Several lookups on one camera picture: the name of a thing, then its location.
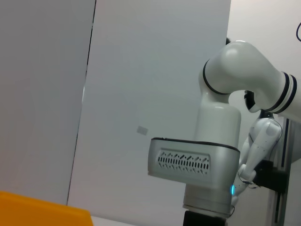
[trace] orange object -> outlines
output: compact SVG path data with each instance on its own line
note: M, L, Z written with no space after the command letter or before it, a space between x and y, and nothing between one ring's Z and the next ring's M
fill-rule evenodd
M1 226L93 226L89 211L0 192Z

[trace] white board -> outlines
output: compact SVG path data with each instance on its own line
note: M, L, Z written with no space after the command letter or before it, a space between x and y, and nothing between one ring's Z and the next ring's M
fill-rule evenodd
M182 224L185 185L147 176L149 144L193 139L198 73L225 45L229 11L230 0L97 2L69 205Z
M0 2L0 190L67 203L94 5Z

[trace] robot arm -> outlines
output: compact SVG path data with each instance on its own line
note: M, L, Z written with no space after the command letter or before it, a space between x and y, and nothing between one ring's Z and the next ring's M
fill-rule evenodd
M278 71L251 44L230 43L209 59L203 72L201 77L211 92L222 96L250 90L261 109L301 122L301 89L297 79Z
M280 124L271 118L257 119L252 125L240 154L239 170L234 180L236 191L232 197L232 206L237 204L238 196L256 176L254 168L273 151L281 134Z
M249 90L261 109L301 122L301 88L297 83L292 75L278 71L254 46L243 41L230 43L207 61L199 75L202 95L195 140L154 138L149 150L149 175L186 184L183 207L189 211L184 225L195 224L192 219L196 213L199 220L209 219L208 225L222 225L230 215L239 167L241 119L240 111L229 105L230 94ZM275 130L272 123L266 124L258 139L254 138L248 159L240 167L245 180L252 180L254 166L277 140Z

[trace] white wall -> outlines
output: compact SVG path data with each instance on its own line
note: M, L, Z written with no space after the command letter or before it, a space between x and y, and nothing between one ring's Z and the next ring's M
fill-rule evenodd
M66 204L94 0L0 3L0 190Z
M193 139L198 74L225 45L229 11L229 0L97 2L69 205L182 225L185 185L147 176L148 149L153 137Z
M296 38L296 29L301 22L300 9L301 1L299 0L232 0L228 37L232 40L245 40L252 43L277 69L301 78L301 42ZM230 104L240 109L242 113L239 139L241 147L250 125L258 114L250 114L246 110L243 91L232 94ZM300 178L300 172L293 171L290 183L295 184L295 181L299 181ZM246 190L240 196L235 213L229 219L229 225L263 226L267 206L267 189ZM287 226L301 224L301 220L291 221L290 217L286 218Z

